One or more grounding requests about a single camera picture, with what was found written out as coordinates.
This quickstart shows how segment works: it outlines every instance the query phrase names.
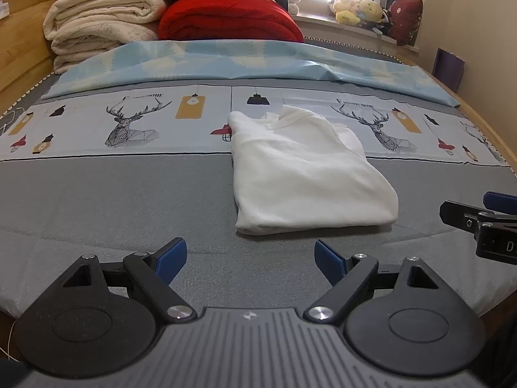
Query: gray bedsheet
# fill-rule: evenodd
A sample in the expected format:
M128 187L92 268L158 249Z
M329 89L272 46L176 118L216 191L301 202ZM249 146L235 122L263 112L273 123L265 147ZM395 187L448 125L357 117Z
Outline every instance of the gray bedsheet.
M232 81L251 83L279 87L281 81ZM451 112L350 85L289 81L289 87L297 86L374 94ZM203 306L307 307L330 287L314 264L317 238L342 254L367 253L384 263L419 256L478 313L517 289L517 267L477 258L472 235L442 224L438 216L446 199L481 206L486 191L516 193L510 168L370 162L399 195L400 217L393 226L262 237L235 231L231 155L0 162L0 307L19 316L82 254L120 261L134 251L154 251L175 236L185 238L189 256L172 287L198 311Z

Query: white cable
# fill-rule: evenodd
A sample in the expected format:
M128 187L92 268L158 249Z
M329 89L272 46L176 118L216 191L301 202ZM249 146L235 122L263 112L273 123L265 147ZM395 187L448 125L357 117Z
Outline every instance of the white cable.
M13 359L14 361L19 361L19 360L16 360L15 358L13 358L10 354L9 354L9 347L11 346L11 335L12 335L12 329L15 327L15 323L16 323L16 320L14 320L12 322L12 325L11 325L11 331L9 331L9 339L7 340L7 358L8 359Z
M11 355L7 354L7 352L4 349L2 349L1 347L0 347L0 350L2 351L2 353L4 353L4 355L6 355L9 358L9 360L13 359L14 361L19 361L19 360L16 360L15 358L13 358Z

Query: red cushion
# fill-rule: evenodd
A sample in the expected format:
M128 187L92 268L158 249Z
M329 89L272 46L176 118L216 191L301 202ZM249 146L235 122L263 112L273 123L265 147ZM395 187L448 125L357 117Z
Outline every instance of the red cushion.
M408 45L420 27L422 19L422 0L395 0L389 8L393 26L388 36L395 39L397 45Z
M270 39L303 42L291 17L272 0L179 0L165 12L160 39Z

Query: white t-shirt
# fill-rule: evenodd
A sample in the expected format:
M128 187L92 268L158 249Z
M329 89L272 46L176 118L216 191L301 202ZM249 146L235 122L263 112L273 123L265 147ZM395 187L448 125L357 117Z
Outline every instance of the white t-shirt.
M261 119L234 111L228 123L241 233L396 221L395 190L345 124L287 105Z

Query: blue gripper pad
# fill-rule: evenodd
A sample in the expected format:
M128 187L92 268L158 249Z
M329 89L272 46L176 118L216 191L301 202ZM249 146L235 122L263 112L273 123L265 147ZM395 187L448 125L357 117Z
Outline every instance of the blue gripper pad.
M517 197L514 195L489 191L483 197L483 204L488 210L517 215Z
M156 261L154 272L169 285L187 262L187 243L183 238L174 238L152 257Z
M345 259L322 240L314 245L314 261L333 286L346 274Z

